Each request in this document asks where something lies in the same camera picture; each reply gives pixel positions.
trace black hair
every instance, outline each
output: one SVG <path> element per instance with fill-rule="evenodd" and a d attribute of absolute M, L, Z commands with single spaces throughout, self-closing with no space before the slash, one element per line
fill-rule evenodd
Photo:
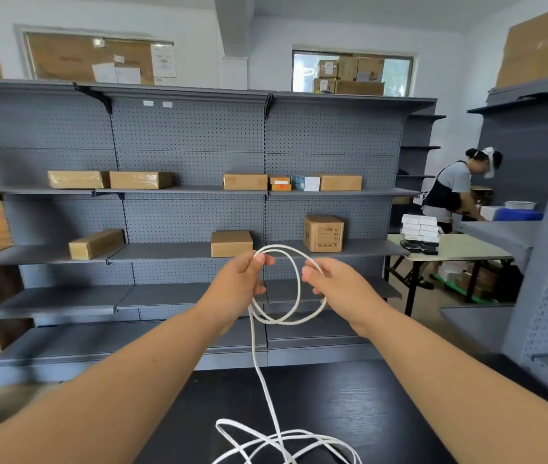
<path fill-rule="evenodd" d="M 482 150 L 479 150 L 478 148 L 470 148 L 465 152 L 465 156 L 468 158 L 472 158 L 476 161 L 489 161 L 489 156 L 487 154 L 483 153 Z M 502 164 L 502 153 L 499 151 L 493 152 L 493 167 L 495 169 L 499 169 L 500 165 Z"/>

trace white label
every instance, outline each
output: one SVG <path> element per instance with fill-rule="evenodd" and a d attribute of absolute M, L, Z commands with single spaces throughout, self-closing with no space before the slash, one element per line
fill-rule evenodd
<path fill-rule="evenodd" d="M 124 85 L 140 85 L 141 69 L 133 67 L 116 67 L 117 82 Z"/>
<path fill-rule="evenodd" d="M 173 86 L 175 81 L 175 78 L 154 77 L 154 84 L 156 86 Z"/>
<path fill-rule="evenodd" d="M 175 47 L 168 44 L 152 44 L 150 47 L 154 76 L 175 78 Z"/>
<path fill-rule="evenodd" d="M 92 65 L 93 77 L 98 83 L 117 83 L 115 63 L 96 63 Z"/>

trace white cable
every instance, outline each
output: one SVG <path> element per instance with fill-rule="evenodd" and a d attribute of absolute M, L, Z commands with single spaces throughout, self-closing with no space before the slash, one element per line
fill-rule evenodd
<path fill-rule="evenodd" d="M 298 296 L 296 296 L 296 304 L 293 305 L 293 307 L 291 308 L 291 311 L 289 311 L 280 319 L 274 319 L 270 317 L 269 315 L 267 315 L 261 309 L 259 304 L 257 304 L 254 298 L 252 299 L 252 305 L 248 306 L 248 314 L 250 316 L 250 337 L 252 340 L 252 360 L 255 364 L 255 369 L 257 370 L 259 381 L 261 381 L 261 385 L 263 387 L 263 393 L 265 394 L 265 400 L 268 403 L 268 407 L 270 409 L 270 414 L 272 417 L 272 421 L 274 422 L 274 429 L 276 430 L 276 433 L 270 436 L 266 436 L 250 427 L 247 427 L 246 425 L 242 425 L 240 422 L 236 422 L 235 420 L 229 420 L 226 418 L 221 418 L 219 420 L 216 420 L 216 429 L 222 436 L 226 438 L 226 440 L 229 443 L 232 444 L 233 449 L 220 455 L 212 464 L 218 464 L 222 462 L 223 460 L 227 459 L 229 456 L 232 456 L 237 453 L 241 454 L 242 457 L 244 458 L 244 464 L 252 464 L 252 458 L 267 445 L 273 446 L 280 451 L 280 453 L 283 455 L 283 458 L 285 459 L 284 464 L 298 464 L 296 461 L 297 458 L 299 458 L 301 455 L 309 452 L 310 450 L 318 446 L 325 446 L 332 454 L 334 454 L 334 456 L 338 457 L 345 464 L 362 464 L 360 456 L 357 454 L 354 448 L 349 446 L 347 443 L 344 443 L 336 438 L 333 438 L 332 436 L 318 435 L 318 434 L 311 433 L 307 430 L 288 430 L 283 432 L 280 431 L 280 425 L 278 424 L 278 418 L 276 416 L 276 412 L 274 411 L 274 405 L 272 404 L 270 391 L 268 391 L 268 387 L 265 383 L 265 379 L 263 378 L 263 374 L 261 373 L 261 370 L 259 369 L 259 366 L 257 364 L 257 355 L 255 354 L 254 319 L 256 318 L 259 322 L 262 322 L 263 324 L 297 325 L 303 322 L 307 322 L 308 320 L 313 319 L 315 316 L 317 316 L 320 312 L 324 310 L 325 303 L 327 302 L 327 300 L 324 298 L 321 306 L 319 306 L 319 309 L 317 309 L 315 312 L 313 312 L 312 314 L 310 314 L 309 316 L 305 318 L 294 320 L 294 321 L 287 321 L 287 319 L 289 319 L 289 317 L 296 311 L 296 309 L 298 308 L 298 305 L 300 304 L 301 278 L 300 278 L 300 273 L 298 272 L 298 266 L 294 262 L 293 258 L 282 249 L 293 250 L 297 252 L 299 255 L 306 257 L 308 260 L 312 262 L 315 268 L 322 275 L 324 274 L 323 271 L 321 270 L 321 267 L 319 267 L 317 263 L 313 259 L 311 259 L 309 256 L 307 256 L 305 253 L 301 252 L 298 249 L 294 249 L 293 247 L 284 246 L 283 244 L 272 244 L 270 246 L 262 247 L 255 254 L 255 256 L 257 254 L 268 254 L 269 252 L 279 252 L 281 254 L 284 254 L 291 261 L 291 264 L 293 265 L 293 268 L 296 271 L 296 278 L 298 279 Z M 227 433 L 224 430 L 223 428 L 224 426 L 231 426 L 239 430 L 242 430 L 248 434 L 253 435 L 255 439 L 252 441 L 249 441 L 248 443 L 244 443 L 240 445 L 231 437 L 231 435 L 229 435 L 229 433 Z M 285 449 L 285 441 L 287 440 L 314 440 L 314 442 L 310 443 L 309 445 L 306 445 L 300 451 L 292 455 Z M 248 448 L 251 448 L 253 446 L 256 446 L 255 449 L 250 454 L 248 454 L 249 452 Z M 334 448 L 334 446 L 347 449 L 353 456 L 353 461 L 350 463 L 339 451 L 337 451 Z"/>

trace gray t-shirt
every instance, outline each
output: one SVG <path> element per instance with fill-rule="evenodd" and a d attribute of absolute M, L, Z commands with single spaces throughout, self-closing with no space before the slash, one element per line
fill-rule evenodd
<path fill-rule="evenodd" d="M 471 173 L 467 164 L 460 162 L 450 164 L 437 177 L 437 180 L 441 184 L 452 189 L 452 192 L 456 192 L 457 194 L 470 191 L 470 179 Z M 425 205 L 423 207 L 423 214 L 428 217 L 435 217 L 443 223 L 450 222 L 450 212 L 445 208 Z"/>

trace black table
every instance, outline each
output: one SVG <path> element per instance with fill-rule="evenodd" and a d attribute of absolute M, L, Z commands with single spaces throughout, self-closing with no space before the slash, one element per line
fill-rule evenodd
<path fill-rule="evenodd" d="M 548 390 L 501 355 L 479 358 L 513 381 L 548 398 Z M 355 448 L 365 464 L 454 463 L 385 361 L 358 361 L 263 368 L 282 430 L 306 429 L 337 437 Z M 162 419 L 136 464 L 209 464 L 231 449 L 215 429 L 218 418 L 274 433 L 254 369 L 194 372 Z M 240 443 L 249 440 L 232 432 Z M 290 451 L 307 444 L 288 445 Z M 273 449 L 255 464 L 280 464 Z M 225 463 L 243 462 L 240 457 Z M 325 449 L 301 464 L 338 464 Z"/>

